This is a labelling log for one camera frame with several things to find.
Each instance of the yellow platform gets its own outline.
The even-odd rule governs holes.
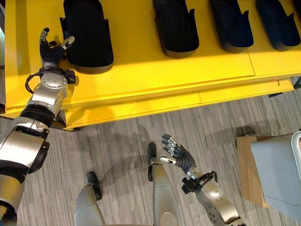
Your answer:
[[[65,110],[66,129],[291,90],[290,80],[265,81],[136,101],[73,107]],[[2,116],[15,118],[19,114],[8,111]]]
[[[161,50],[151,0],[101,0],[104,17],[110,25],[114,66],[110,71],[97,75],[76,72],[77,84],[69,85],[68,97],[63,102],[68,126],[90,124],[90,119],[87,123],[77,123],[78,117],[73,116],[76,120],[72,120],[70,115],[75,115],[74,112],[79,109],[92,112],[92,109],[103,110],[104,106],[114,108],[121,107],[121,103],[139,103],[139,113],[126,113],[139,116],[218,103],[225,101],[220,95],[224,92],[229,100],[278,92],[279,89],[274,85],[262,86],[260,92],[250,93],[244,89],[253,84],[274,84],[274,80],[301,73],[301,64],[296,60],[301,59],[301,45],[286,52],[274,50],[259,19],[255,0],[238,1],[242,11],[250,11],[254,45],[248,51],[239,54],[225,52],[217,37],[209,1],[188,0],[188,8],[195,8],[200,46],[192,56],[175,60],[166,57]],[[291,0],[281,2],[287,14],[294,12]],[[41,30],[49,27],[48,40],[63,41],[60,17],[64,17],[63,0],[7,1],[5,115],[17,115],[31,96],[25,90],[24,83],[29,74],[37,72],[41,67],[38,43]],[[301,31],[299,18],[295,17],[295,21]],[[62,62],[61,67],[72,69],[67,61]],[[35,87],[37,83],[38,79],[35,78],[30,86]],[[292,86],[284,89],[288,90],[292,90]],[[192,104],[190,95],[193,93],[202,93],[203,100],[215,100]],[[147,108],[149,104],[144,104],[145,101],[167,101],[169,98],[174,101],[179,99],[181,105],[165,110],[156,106],[151,111]],[[115,118],[106,116],[106,119],[97,120],[103,122],[125,118],[125,114],[121,114],[114,113],[112,115]]]

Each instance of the robot forearm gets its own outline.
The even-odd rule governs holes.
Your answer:
[[[62,45],[50,48],[45,28],[40,36],[40,53],[43,67],[30,75],[25,87],[33,93],[20,117],[0,139],[0,224],[16,224],[24,181],[28,173],[41,168],[49,149],[46,138],[49,127],[67,96],[68,83],[75,83],[74,72],[58,67],[64,51],[74,41],[66,39]],[[40,84],[33,92],[28,85],[33,76],[40,77]]]
[[[217,183],[216,172],[203,174],[194,167],[187,172],[187,178],[183,179],[183,191],[186,194],[196,193],[199,203],[205,208],[214,226],[245,226],[237,209]]]

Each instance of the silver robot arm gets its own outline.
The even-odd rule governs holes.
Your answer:
[[[33,96],[0,139],[0,225],[16,224],[26,175],[43,165],[49,148],[46,141],[49,127],[67,96],[68,83],[75,82],[74,72],[58,67],[74,37],[50,48],[46,41],[48,32],[45,28],[40,36],[43,67],[30,75],[25,84]],[[34,76],[40,77],[40,84],[33,92],[28,82]]]
[[[235,206],[224,195],[222,187],[217,183],[217,174],[203,174],[191,154],[174,137],[162,136],[165,151],[172,158],[161,157],[161,162],[180,167],[186,174],[182,180],[182,190],[185,194],[195,192],[199,203],[205,208],[214,226],[245,226]]]

